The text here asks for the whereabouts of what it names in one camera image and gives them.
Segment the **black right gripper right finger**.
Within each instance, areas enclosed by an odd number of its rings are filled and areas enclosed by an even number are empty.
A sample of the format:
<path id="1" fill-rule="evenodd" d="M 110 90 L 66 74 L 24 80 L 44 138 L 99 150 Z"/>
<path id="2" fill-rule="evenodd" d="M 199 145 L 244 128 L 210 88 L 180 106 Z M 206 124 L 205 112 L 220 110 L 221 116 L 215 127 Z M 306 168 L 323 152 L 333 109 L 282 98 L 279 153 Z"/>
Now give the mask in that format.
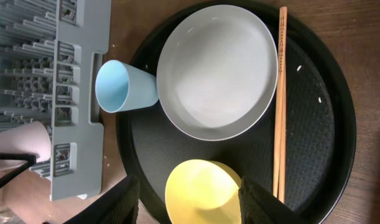
<path id="1" fill-rule="evenodd" d="M 305 223 L 296 213 L 248 177 L 242 178 L 238 195 L 242 224 Z"/>

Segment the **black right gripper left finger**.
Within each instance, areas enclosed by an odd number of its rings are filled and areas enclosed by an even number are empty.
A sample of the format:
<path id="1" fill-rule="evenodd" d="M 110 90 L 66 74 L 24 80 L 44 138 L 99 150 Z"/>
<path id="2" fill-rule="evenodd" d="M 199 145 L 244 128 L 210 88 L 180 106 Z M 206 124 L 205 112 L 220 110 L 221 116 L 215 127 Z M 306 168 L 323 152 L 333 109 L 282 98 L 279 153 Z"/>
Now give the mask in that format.
<path id="1" fill-rule="evenodd" d="M 140 183 L 129 175 L 66 224 L 134 224 L 139 213 Z"/>

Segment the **pink plastic cup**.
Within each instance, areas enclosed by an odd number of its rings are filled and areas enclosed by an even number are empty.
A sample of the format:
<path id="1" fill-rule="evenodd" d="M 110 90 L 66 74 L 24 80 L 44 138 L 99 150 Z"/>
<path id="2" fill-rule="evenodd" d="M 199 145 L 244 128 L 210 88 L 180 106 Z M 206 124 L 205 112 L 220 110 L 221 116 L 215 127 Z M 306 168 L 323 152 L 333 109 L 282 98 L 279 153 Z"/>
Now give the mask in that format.
<path id="1" fill-rule="evenodd" d="M 0 153 L 31 154 L 36 162 L 44 162 L 50 159 L 51 146 L 47 129 L 39 121 L 0 133 Z"/>

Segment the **yellow plastic bowl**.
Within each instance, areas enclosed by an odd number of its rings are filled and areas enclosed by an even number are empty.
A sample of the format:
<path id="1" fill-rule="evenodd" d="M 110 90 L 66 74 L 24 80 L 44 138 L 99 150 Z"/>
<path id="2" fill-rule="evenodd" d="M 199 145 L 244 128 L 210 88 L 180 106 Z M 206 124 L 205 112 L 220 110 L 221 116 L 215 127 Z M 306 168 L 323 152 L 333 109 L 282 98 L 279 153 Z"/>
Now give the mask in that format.
<path id="1" fill-rule="evenodd" d="M 227 165 L 192 159 L 177 165 L 165 186 L 173 224 L 241 223 L 241 178 Z"/>

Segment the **light blue plastic cup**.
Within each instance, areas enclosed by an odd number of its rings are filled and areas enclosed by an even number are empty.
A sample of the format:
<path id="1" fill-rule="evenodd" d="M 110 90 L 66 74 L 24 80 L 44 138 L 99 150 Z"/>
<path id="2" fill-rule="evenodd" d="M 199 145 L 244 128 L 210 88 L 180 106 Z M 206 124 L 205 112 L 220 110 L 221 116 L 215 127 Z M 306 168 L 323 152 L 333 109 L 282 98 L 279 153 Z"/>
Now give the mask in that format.
<path id="1" fill-rule="evenodd" d="M 156 77 L 119 60 L 109 60 L 101 66 L 95 95 L 108 113 L 147 108 L 159 100 Z"/>

